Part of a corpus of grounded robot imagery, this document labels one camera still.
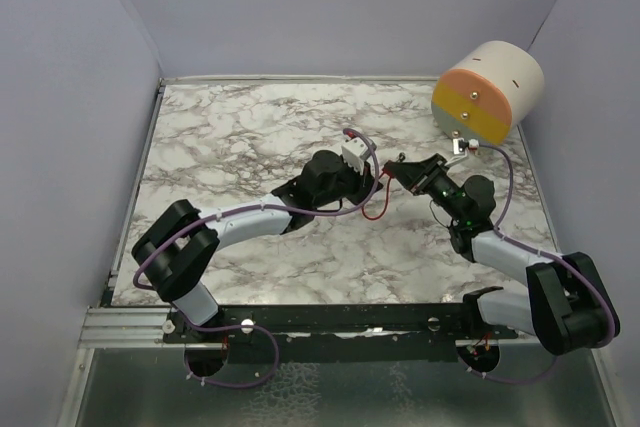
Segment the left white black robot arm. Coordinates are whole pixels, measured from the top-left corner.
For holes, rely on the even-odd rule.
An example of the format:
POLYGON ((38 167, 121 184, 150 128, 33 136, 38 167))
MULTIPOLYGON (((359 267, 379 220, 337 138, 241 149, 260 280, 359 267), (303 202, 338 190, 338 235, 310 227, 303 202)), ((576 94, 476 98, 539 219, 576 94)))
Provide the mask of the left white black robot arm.
POLYGON ((132 248, 150 289, 186 317, 186 329, 206 342, 220 332, 220 308, 202 276, 215 252, 272 235, 295 232, 317 217, 335 217, 329 204, 356 207, 381 188, 372 154, 364 143, 344 145, 339 154, 316 152, 292 180, 264 197, 206 215, 186 199, 173 202, 132 248))

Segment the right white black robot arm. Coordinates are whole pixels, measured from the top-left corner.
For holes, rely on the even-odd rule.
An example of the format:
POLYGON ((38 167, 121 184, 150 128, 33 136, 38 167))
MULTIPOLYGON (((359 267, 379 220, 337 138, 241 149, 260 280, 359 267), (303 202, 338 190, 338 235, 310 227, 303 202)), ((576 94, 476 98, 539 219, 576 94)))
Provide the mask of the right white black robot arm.
POLYGON ((492 222, 493 182, 472 175, 458 185, 439 154, 419 162, 388 161, 384 170, 414 196, 427 195, 450 217, 453 250, 467 261, 518 281, 526 294, 502 289, 473 297, 459 314, 461 330, 481 338, 495 325, 534 335, 551 354, 601 348, 620 332, 619 318, 593 260, 582 252, 536 249, 501 232, 492 222))

